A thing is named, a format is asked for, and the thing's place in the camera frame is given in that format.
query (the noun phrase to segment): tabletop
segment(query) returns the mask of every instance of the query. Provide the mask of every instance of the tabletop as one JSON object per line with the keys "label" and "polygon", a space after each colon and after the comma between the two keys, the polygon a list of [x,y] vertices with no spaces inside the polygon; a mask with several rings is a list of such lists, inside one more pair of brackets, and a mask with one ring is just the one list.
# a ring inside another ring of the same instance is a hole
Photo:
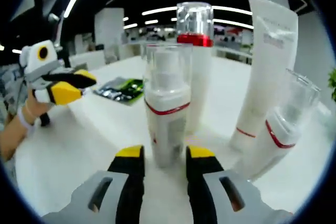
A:
{"label": "tabletop", "polygon": [[[133,57],[92,73],[97,86],[116,77],[142,78],[144,62]],[[210,148],[224,169],[240,158],[228,142],[249,74],[248,65],[213,57],[202,123],[186,138],[186,143]],[[51,126],[37,127],[15,154],[19,190],[40,216],[67,205],[73,190],[95,171],[106,170],[118,150],[143,144],[146,176],[140,223],[193,223],[185,164],[165,170],[155,166],[143,99],[127,106],[88,93],[68,106],[53,108],[50,118]],[[295,212],[318,182],[332,140],[317,118],[311,120],[297,146],[254,182],[263,201],[275,209]]]}

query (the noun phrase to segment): black circle marking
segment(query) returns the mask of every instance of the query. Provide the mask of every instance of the black circle marking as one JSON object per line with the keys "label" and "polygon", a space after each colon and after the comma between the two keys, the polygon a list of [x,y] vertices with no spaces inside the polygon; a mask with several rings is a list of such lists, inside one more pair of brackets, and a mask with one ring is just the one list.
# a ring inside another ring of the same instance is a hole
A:
{"label": "black circle marking", "polygon": [[47,58],[47,55],[48,55],[48,49],[46,47],[42,47],[39,53],[40,53],[40,58],[45,59]]}

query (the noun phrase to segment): green package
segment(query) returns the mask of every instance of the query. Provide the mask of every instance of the green package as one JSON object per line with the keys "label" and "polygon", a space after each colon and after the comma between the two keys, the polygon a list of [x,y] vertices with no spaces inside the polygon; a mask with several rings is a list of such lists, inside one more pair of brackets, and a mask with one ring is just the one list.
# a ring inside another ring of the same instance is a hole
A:
{"label": "green package", "polygon": [[131,105],[142,96],[143,81],[117,77],[93,92],[107,99]]}

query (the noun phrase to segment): transparent bottle cap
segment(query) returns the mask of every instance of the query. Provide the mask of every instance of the transparent bottle cap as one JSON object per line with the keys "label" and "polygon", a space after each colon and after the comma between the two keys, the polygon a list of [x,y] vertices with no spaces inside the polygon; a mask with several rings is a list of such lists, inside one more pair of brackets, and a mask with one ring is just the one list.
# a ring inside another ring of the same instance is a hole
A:
{"label": "transparent bottle cap", "polygon": [[177,34],[205,35],[214,38],[213,9],[208,3],[184,2],[177,5]]}
{"label": "transparent bottle cap", "polygon": [[173,91],[191,81],[191,47],[147,45],[146,77],[154,90]]}
{"label": "transparent bottle cap", "polygon": [[286,122],[298,125],[309,117],[319,98],[320,89],[314,83],[307,77],[287,69],[277,111]]}

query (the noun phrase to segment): yellow sticker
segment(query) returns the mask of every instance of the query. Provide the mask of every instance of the yellow sticker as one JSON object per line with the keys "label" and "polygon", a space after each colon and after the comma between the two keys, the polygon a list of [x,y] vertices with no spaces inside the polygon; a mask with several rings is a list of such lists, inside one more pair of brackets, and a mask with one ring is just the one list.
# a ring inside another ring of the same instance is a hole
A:
{"label": "yellow sticker", "polygon": [[116,157],[140,157],[140,150],[142,145],[135,145],[128,148],[121,149],[115,155]]}
{"label": "yellow sticker", "polygon": [[194,145],[188,145],[188,148],[190,150],[191,158],[215,156],[215,154],[212,151],[208,150],[207,148],[198,147]]}

